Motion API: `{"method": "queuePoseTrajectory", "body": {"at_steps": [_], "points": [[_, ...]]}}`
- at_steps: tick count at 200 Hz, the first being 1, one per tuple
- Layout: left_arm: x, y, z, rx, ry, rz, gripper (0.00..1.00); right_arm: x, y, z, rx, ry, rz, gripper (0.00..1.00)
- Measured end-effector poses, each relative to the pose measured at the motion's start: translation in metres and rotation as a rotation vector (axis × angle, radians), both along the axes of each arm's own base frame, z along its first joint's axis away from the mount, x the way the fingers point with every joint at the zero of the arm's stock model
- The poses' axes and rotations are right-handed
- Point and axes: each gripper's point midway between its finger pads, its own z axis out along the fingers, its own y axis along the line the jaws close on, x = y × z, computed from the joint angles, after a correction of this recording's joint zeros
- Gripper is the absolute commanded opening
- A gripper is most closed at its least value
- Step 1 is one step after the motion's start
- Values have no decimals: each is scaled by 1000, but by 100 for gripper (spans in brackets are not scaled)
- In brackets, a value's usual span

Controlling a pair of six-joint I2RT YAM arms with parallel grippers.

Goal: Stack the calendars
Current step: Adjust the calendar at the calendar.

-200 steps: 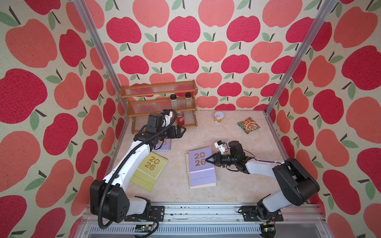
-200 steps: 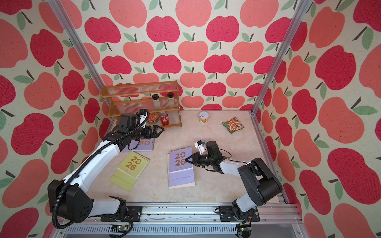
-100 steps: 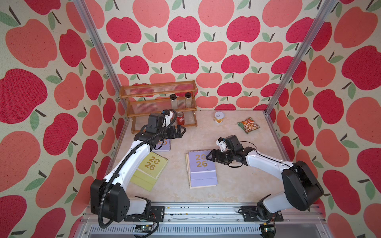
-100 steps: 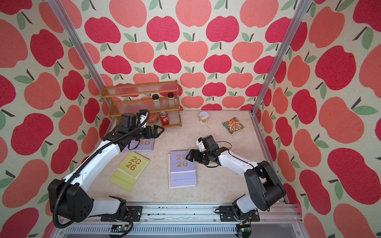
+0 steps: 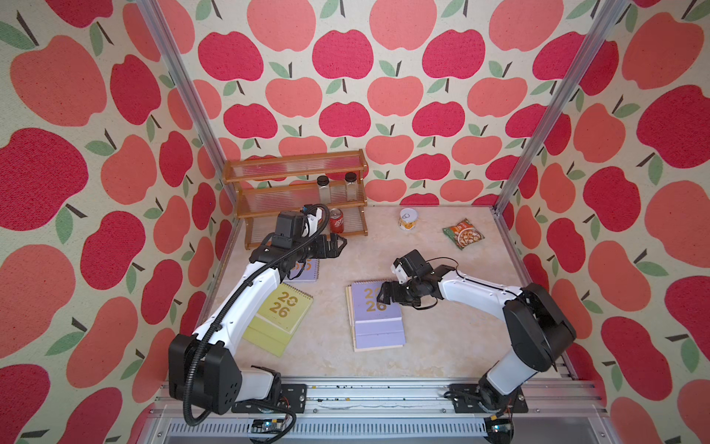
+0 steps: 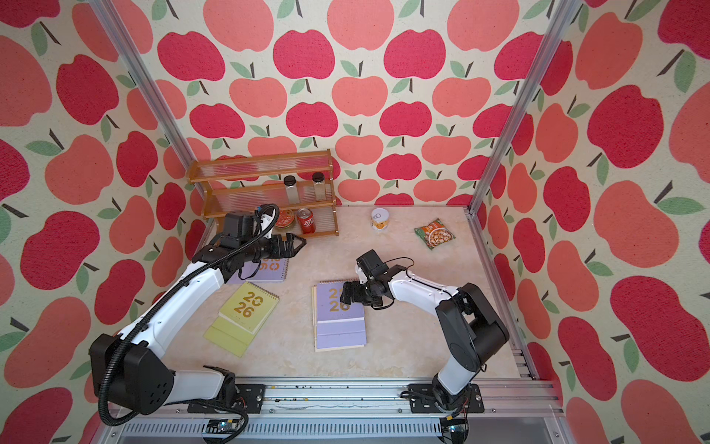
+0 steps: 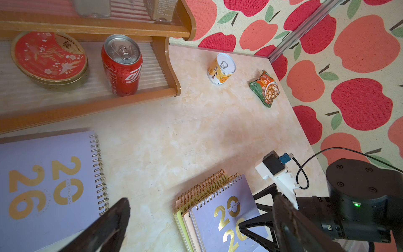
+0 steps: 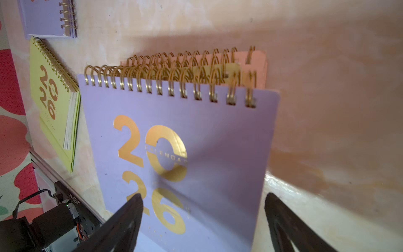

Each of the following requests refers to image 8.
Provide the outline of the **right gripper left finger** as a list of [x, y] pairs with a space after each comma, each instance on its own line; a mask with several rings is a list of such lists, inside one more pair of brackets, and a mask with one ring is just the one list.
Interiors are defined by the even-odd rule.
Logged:
[[144, 206], [140, 193], [134, 194], [76, 252], [133, 252], [136, 247]]

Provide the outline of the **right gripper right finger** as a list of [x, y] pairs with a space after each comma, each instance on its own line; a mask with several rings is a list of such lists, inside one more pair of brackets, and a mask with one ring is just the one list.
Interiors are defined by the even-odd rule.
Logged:
[[275, 194], [266, 196], [264, 210], [274, 251], [336, 252]]

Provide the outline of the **pink calendar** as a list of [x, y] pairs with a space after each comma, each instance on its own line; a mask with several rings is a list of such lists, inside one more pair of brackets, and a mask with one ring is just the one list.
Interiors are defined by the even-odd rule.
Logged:
[[213, 52], [207, 50], [199, 51], [185, 51], [178, 54], [172, 52], [157, 53], [151, 56], [137, 56], [133, 55], [127, 60], [120, 63], [121, 66], [136, 66], [136, 65], [150, 65], [153, 67], [161, 68], [189, 68], [192, 66], [215, 65], [237, 63], [243, 72], [256, 72], [257, 74], [257, 88], [263, 89], [266, 84], [267, 75], [267, 59], [266, 53], [261, 50], [256, 50], [255, 46], [251, 46], [248, 51], [239, 51], [236, 47], [231, 49], [214, 49]]

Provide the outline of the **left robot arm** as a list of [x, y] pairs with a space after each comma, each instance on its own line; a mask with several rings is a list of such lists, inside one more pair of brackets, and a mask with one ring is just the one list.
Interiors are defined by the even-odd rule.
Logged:
[[[54, 194], [48, 189], [42, 189], [21, 199], [12, 218], [1, 221], [2, 252], [44, 252], [53, 242], [72, 230], [77, 232], [73, 240], [81, 243], [100, 228], [100, 219], [72, 190], [60, 181], [55, 182], [54, 186]], [[55, 199], [57, 206], [32, 221], [25, 216], [19, 218], [19, 205], [43, 192]]]

